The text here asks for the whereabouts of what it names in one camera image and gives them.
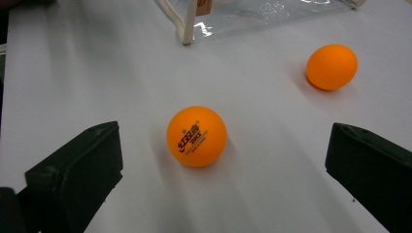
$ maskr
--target clear plastic bag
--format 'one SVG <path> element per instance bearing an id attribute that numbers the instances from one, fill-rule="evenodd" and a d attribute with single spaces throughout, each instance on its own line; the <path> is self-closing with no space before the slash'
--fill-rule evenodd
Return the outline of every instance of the clear plastic bag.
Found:
<path id="1" fill-rule="evenodd" d="M 183 44 L 316 14 L 357 8 L 365 0 L 157 0 Z M 208 5 L 206 14 L 198 8 Z"/>

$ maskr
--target table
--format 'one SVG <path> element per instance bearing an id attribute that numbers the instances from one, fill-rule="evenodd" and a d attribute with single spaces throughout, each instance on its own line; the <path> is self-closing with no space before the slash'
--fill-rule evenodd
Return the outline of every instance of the table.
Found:
<path id="1" fill-rule="evenodd" d="M 325 169 L 331 126 L 363 127 L 412 150 L 412 5 L 370 0 L 180 44 L 155 1 L 60 0 L 11 11 L 0 185 L 83 130 L 117 120 L 124 177 L 86 232 L 387 232 Z M 305 80 L 305 63 L 344 44 L 359 70 L 342 89 Z M 220 160 L 180 165 L 165 130 L 184 107 L 226 123 Z"/>

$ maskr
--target white surface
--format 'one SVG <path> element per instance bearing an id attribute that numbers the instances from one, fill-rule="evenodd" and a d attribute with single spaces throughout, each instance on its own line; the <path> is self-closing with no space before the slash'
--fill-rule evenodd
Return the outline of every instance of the white surface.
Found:
<path id="1" fill-rule="evenodd" d="M 155 1 L 60 0 L 11 13 L 0 185 L 83 130 L 117 120 L 124 178 L 88 233 L 387 232 L 325 169 L 331 126 L 364 127 L 412 150 L 412 6 L 371 0 L 183 47 Z M 305 80 L 311 53 L 344 44 L 360 68 L 346 87 Z M 225 120 L 229 142 L 204 169 L 169 154 L 184 107 Z"/>

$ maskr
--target black object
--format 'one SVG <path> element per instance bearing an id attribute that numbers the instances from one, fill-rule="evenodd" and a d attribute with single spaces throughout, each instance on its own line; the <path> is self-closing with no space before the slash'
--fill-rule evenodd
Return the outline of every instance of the black object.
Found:
<path id="1" fill-rule="evenodd" d="M 84 232 L 122 178 L 122 167 L 118 123 L 89 128 L 27 171 L 27 187 L 17 200 L 8 188 L 0 189 L 0 204 L 11 205 L 0 216 L 25 223 L 15 230 L 15 224 L 0 221 L 0 232 Z"/>
<path id="2" fill-rule="evenodd" d="M 0 45 L 7 43 L 8 27 L 9 27 L 9 11 L 0 10 Z"/>
<path id="3" fill-rule="evenodd" d="M 334 123 L 326 168 L 390 232 L 412 232 L 412 152 Z"/>

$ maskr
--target ball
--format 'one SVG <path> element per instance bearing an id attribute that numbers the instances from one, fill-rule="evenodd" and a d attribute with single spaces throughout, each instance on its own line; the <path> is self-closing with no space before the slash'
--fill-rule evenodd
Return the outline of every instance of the ball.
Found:
<path id="1" fill-rule="evenodd" d="M 213 110 L 192 106 L 176 113 L 166 132 L 173 156 L 190 167 L 204 167 L 216 161 L 227 141 L 221 117 Z"/>
<path id="2" fill-rule="evenodd" d="M 327 45 L 310 56 L 306 75 L 314 86 L 335 90 L 350 82 L 357 70 L 357 56 L 351 49 L 342 45 Z"/>

